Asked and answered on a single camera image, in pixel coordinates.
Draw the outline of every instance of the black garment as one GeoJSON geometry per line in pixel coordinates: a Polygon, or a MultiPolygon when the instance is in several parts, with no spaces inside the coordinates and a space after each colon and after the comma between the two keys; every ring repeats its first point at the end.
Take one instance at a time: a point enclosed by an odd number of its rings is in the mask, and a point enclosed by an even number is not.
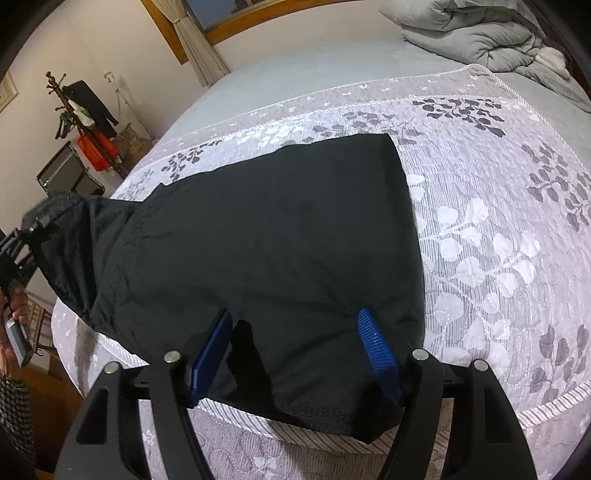
{"type": "Polygon", "coordinates": [[[119,122],[111,115],[109,109],[100,101],[86,82],[79,80],[62,88],[62,90],[70,100],[74,100],[78,105],[88,110],[88,113],[96,122],[96,127],[106,137],[113,138],[117,135],[109,121],[115,126],[119,125],[119,122]]]}
{"type": "Polygon", "coordinates": [[[38,210],[63,212],[34,248],[42,272],[131,352],[182,351],[226,307],[238,321],[210,398],[366,442],[398,420],[356,326],[369,305],[387,335],[423,341],[421,255],[389,136],[290,145],[142,203],[67,195],[38,210]]]}
{"type": "Polygon", "coordinates": [[[0,425],[0,472],[2,478],[14,480],[37,480],[35,469],[24,455],[14,448],[10,438],[0,425]]]}

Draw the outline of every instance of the hand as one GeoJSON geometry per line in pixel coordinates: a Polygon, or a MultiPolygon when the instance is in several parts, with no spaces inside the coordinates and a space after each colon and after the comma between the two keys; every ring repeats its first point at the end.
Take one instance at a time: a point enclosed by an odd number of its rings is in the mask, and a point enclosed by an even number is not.
{"type": "MultiPolygon", "coordinates": [[[[28,301],[29,297],[24,293],[22,285],[18,284],[10,295],[10,309],[13,312],[12,317],[19,323],[27,324],[29,321],[28,301]]],[[[0,302],[0,305],[4,308],[6,298],[2,290],[0,290],[0,302]]],[[[2,321],[0,321],[0,373],[2,373],[2,367],[6,370],[9,364],[16,362],[16,359],[10,340],[8,340],[3,317],[2,321]]]]}

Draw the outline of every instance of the curtain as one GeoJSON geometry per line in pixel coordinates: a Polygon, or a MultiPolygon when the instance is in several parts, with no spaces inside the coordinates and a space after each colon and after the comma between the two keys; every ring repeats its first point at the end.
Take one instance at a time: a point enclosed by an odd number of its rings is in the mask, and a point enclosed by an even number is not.
{"type": "Polygon", "coordinates": [[[209,44],[199,27],[189,18],[183,0],[152,0],[177,31],[201,86],[213,85],[230,73],[226,64],[209,44]]]}

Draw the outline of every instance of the bed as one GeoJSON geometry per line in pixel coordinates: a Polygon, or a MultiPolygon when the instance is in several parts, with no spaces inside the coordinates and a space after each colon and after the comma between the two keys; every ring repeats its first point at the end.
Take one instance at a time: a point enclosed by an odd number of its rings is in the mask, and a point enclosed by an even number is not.
{"type": "MultiPolygon", "coordinates": [[[[591,423],[591,116],[513,73],[437,57],[402,40],[339,44],[223,78],[187,110],[115,193],[292,143],[387,133],[415,210],[426,279],[425,348],[494,368],[549,480],[591,423]]],[[[142,359],[92,332],[61,302],[53,336],[86,394],[113,360],[142,359]]],[[[444,405],[429,479],[450,427],[444,405]]],[[[366,445],[211,400],[190,412],[217,478],[373,479],[395,430],[366,445]]],[[[166,479],[150,405],[141,406],[152,478],[166,479]]]]}

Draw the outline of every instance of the gray comforter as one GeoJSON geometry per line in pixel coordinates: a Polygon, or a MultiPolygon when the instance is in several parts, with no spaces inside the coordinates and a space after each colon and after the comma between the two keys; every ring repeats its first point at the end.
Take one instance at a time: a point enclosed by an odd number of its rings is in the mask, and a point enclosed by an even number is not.
{"type": "Polygon", "coordinates": [[[425,50],[493,72],[518,73],[591,113],[564,56],[545,44],[535,16],[519,0],[385,0],[380,12],[425,50]]]}

